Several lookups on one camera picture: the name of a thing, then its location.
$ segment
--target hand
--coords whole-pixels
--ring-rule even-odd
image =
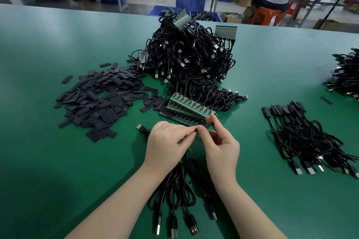
[[[206,150],[207,168],[213,184],[216,186],[228,180],[235,182],[240,144],[214,114],[207,116],[206,121],[214,123],[216,131],[208,131],[204,126],[197,126],[197,129]]]
[[[178,164],[196,137],[196,127],[170,124],[161,121],[155,124],[148,136],[143,167],[165,177]]]

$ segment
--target green table surface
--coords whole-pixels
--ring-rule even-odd
[[[142,49],[158,27],[158,18],[141,15],[0,6],[0,238],[63,238],[140,167],[146,140],[136,125],[151,128],[163,119],[156,111],[141,113],[141,100],[115,123],[114,139],[96,144],[84,128],[59,129],[65,110],[53,106],[87,70],[105,62],[125,65],[128,54]],[[237,62],[222,87],[249,99],[218,117],[241,145],[239,184],[290,239],[358,238],[359,181],[328,168],[296,176],[267,137],[261,107],[301,101],[309,119],[343,140],[346,152],[359,155],[359,105],[327,92],[322,83],[336,66],[331,54],[349,52],[358,39],[357,34],[238,25],[232,51]],[[74,78],[61,84],[67,75]],[[143,82],[166,88],[151,77]],[[199,138],[188,154],[209,181]],[[200,198],[190,208],[200,231],[196,238],[237,238],[218,196],[215,205],[218,221],[211,220]],[[168,237],[168,207],[158,237],[152,215],[146,206],[131,238]],[[181,210],[177,217],[178,237],[190,238]]]

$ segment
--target shorts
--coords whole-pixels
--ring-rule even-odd
[[[277,4],[269,2],[267,0],[252,0],[251,4],[256,6],[257,8],[264,7],[271,10],[280,10],[281,12],[286,12],[289,8],[288,2],[285,4]]]

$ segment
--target green workbench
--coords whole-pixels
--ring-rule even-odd
[[[216,25],[201,24],[213,30]],[[77,76],[105,62],[125,65],[158,27],[157,17],[0,6],[0,238],[63,238],[140,167],[146,140],[136,125],[151,128],[163,120],[157,111],[141,113],[142,101],[135,101],[112,127],[117,136],[94,144],[84,135],[87,129],[59,129],[65,110],[53,106]],[[222,87],[249,99],[218,117],[240,142],[239,184],[289,239],[357,239],[359,181],[328,168],[295,175],[269,139],[261,107],[301,101],[309,119],[341,139],[347,153],[359,155],[359,104],[327,92],[322,83],[336,66],[331,54],[347,53],[358,42],[357,34],[238,25],[232,51],[237,62]],[[67,75],[74,78],[61,84]],[[143,82],[165,91],[159,80]],[[188,154],[208,180],[199,138]],[[224,206],[215,201],[218,221],[200,198],[190,208],[200,231],[196,238],[237,238]],[[131,238],[167,238],[167,205],[162,213],[160,236],[145,207]],[[178,237],[190,238],[181,210],[177,214]]]

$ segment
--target concrete floor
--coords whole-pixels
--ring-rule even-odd
[[[24,0],[26,5],[29,6],[40,6],[40,7],[52,7],[52,8],[63,8],[71,10],[93,10],[93,11],[104,11],[104,12],[119,12],[117,5],[107,5],[101,4],[99,0],[96,3],[90,3],[87,0],[82,0],[80,2],[75,2],[73,0],[62,0],[62,1],[40,1],[40,0]],[[12,3],[12,4],[21,4],[20,0],[0,0],[0,3]],[[176,6],[176,0],[128,0],[128,13],[147,15],[153,6]],[[206,0],[205,10],[209,10],[211,5],[211,0]],[[243,13],[245,10],[244,7],[239,6],[236,3],[228,2],[218,2],[217,12],[237,12]],[[306,22],[303,25],[303,28],[313,28],[314,24],[320,18],[324,18],[326,13],[330,10],[330,7],[325,6],[316,6]],[[299,12],[297,20],[300,21],[303,19],[307,10],[302,8]],[[290,15],[287,15],[285,19],[281,22],[281,26],[287,25]],[[353,27],[348,32],[359,33],[359,27],[357,28],[357,23],[359,23],[359,15],[353,14],[343,8],[338,8],[335,10],[329,17],[329,19],[336,20],[341,23],[350,23],[354,24]]]

